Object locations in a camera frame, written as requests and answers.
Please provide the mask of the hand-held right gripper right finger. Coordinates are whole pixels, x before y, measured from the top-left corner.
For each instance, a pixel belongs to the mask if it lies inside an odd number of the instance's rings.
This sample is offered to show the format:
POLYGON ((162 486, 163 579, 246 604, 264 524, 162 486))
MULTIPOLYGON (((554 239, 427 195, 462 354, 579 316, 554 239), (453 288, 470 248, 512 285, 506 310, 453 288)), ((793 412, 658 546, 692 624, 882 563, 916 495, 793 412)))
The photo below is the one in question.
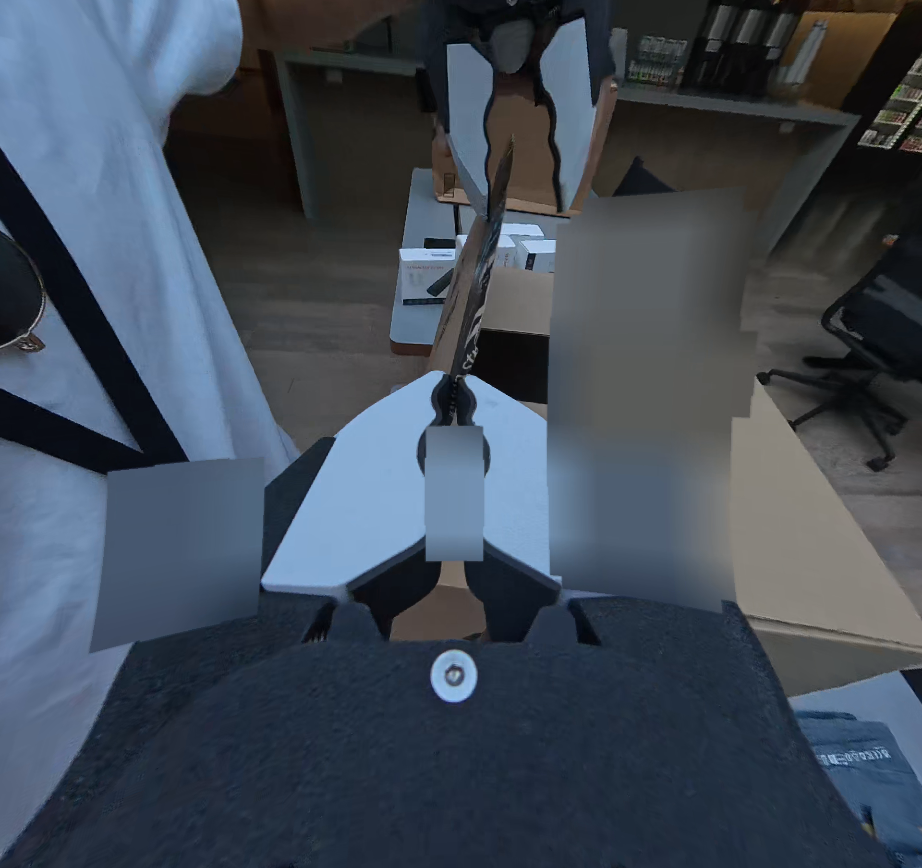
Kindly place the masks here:
POLYGON ((490 447, 490 469, 481 555, 455 564, 455 585, 465 581, 482 604, 491 642, 521 643, 560 592, 549 569, 547 422, 479 378, 468 378, 467 387, 477 401, 474 423, 490 447))

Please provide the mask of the black office chair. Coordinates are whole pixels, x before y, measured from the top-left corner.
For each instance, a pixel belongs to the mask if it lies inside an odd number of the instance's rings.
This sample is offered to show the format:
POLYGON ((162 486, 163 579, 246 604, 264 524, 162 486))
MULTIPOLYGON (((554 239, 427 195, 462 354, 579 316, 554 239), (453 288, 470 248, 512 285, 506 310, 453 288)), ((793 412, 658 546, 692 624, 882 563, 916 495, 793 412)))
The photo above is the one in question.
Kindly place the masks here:
POLYGON ((826 309, 821 325, 848 350, 843 357, 803 359, 805 366, 825 374, 775 368, 759 372, 756 379, 763 386, 781 378, 826 392, 825 401, 789 426, 798 429, 822 413, 852 413, 882 449, 867 467, 886 470, 895 458, 892 438, 904 429, 907 417, 871 387, 878 377, 901 383, 921 380, 920 230, 900 234, 877 264, 826 309))

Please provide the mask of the large cardboard box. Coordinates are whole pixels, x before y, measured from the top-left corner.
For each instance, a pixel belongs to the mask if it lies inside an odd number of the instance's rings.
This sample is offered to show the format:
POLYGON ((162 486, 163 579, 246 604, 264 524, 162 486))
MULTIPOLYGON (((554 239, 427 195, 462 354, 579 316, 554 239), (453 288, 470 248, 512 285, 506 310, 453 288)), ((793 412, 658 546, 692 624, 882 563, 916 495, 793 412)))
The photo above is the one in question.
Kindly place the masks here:
POLYGON ((920 658, 920 617, 758 382, 732 428, 737 601, 757 625, 920 658))

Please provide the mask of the blue printed cloth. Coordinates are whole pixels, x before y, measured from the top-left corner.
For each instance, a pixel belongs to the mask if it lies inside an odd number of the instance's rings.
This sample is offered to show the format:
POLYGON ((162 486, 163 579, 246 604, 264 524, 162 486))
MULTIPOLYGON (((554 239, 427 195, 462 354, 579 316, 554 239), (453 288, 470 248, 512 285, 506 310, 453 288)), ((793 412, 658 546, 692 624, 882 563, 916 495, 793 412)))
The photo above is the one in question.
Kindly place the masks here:
POLYGON ((921 865, 921 787, 881 722, 846 712, 795 711, 801 730, 837 791, 893 866, 921 865))

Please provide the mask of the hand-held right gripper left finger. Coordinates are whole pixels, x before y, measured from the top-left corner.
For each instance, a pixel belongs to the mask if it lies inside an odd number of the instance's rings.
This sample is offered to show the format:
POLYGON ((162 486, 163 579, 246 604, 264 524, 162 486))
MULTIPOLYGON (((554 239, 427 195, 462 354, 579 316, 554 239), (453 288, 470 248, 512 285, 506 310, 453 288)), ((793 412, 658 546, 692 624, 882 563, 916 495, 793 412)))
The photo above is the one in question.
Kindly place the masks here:
POLYGON ((419 440, 436 418, 430 372, 318 440, 266 491, 261 619, 302 636, 329 606, 364 605, 382 637, 436 588, 426 558, 419 440))

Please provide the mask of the row of drink cans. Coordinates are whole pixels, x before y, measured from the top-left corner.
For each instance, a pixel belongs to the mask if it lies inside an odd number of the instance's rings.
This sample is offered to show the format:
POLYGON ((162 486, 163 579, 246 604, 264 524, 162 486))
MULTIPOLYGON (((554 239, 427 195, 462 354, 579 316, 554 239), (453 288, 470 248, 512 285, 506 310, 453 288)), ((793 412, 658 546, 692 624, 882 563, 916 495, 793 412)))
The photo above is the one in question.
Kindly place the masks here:
POLYGON ((635 56, 629 62, 627 81, 665 89, 675 86, 683 70, 687 47, 686 40, 641 36, 635 56))

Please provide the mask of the drinks fridge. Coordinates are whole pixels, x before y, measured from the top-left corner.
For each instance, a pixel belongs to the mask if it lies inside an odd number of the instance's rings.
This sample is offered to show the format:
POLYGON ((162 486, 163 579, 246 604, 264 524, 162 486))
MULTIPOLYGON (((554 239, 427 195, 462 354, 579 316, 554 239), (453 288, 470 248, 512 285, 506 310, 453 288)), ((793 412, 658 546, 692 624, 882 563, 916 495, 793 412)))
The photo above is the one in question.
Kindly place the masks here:
POLYGON ((920 55, 872 117, 858 146, 921 154, 920 55))

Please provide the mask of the black coffee dispenser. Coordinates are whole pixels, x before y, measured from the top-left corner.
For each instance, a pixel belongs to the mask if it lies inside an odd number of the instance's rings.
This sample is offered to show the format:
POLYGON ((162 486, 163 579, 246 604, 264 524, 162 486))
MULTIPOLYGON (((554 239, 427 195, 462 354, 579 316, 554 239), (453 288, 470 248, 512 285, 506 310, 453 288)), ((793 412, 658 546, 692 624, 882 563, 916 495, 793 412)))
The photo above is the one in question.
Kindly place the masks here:
POLYGON ((763 38, 763 56, 755 77, 753 95, 766 96, 770 81, 798 27, 800 18, 801 12, 793 0, 780 0, 775 4, 774 15, 763 38))
POLYGON ((722 52, 739 18, 743 0, 708 0, 693 40, 682 90, 712 90, 722 52))
POLYGON ((743 94, 763 55, 764 31, 775 15, 773 0, 743 0, 721 58, 719 89, 743 94))

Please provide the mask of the grey table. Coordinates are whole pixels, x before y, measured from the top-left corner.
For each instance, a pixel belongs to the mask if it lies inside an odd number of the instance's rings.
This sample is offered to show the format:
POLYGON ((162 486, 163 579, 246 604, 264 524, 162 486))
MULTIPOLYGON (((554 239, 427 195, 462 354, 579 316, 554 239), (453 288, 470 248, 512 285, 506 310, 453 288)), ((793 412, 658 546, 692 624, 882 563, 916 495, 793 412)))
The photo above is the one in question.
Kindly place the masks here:
POLYGON ((418 60, 396 55, 344 53, 332 50, 314 50, 306 53, 275 52, 271 56, 275 62, 279 82, 302 211, 307 220, 313 220, 318 217, 320 211, 315 155, 305 107, 294 86, 292 68, 301 66, 325 70, 355 70, 414 78, 416 72, 422 70, 424 65, 418 60))

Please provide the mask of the dark sunglasses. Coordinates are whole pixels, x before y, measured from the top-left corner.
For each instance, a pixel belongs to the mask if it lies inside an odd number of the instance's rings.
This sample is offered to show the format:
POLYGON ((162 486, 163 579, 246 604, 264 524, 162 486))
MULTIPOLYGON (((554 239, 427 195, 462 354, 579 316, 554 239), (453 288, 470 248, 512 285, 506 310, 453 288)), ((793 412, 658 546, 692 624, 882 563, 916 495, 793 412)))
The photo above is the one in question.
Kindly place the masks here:
POLYGON ((44 349, 36 335, 48 295, 28 253, 1 232, 1 348, 34 354, 44 349))

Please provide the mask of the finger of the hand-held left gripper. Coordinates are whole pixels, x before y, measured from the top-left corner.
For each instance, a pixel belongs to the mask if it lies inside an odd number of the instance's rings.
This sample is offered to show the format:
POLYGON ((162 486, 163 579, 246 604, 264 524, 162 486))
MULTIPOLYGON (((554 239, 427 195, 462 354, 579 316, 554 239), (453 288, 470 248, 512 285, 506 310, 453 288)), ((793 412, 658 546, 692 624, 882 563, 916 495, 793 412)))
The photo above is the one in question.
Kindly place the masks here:
POLYGON ((490 214, 490 139, 487 120, 494 96, 490 61, 471 44, 446 46, 447 140, 468 204, 478 216, 490 214))
POLYGON ((592 147, 595 108, 587 48, 584 17, 576 17, 559 26, 538 60, 559 214, 575 202, 592 147))

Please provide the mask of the grey counter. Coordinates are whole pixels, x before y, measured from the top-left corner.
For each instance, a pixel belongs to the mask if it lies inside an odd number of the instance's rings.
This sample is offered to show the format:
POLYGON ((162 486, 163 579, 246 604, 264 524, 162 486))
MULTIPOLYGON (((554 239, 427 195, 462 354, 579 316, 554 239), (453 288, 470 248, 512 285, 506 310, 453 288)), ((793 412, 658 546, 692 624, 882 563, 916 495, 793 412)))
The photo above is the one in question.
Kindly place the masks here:
POLYGON ((634 158, 680 191, 741 188, 765 261, 859 122, 807 102, 635 84, 619 89, 594 190, 610 194, 634 158))

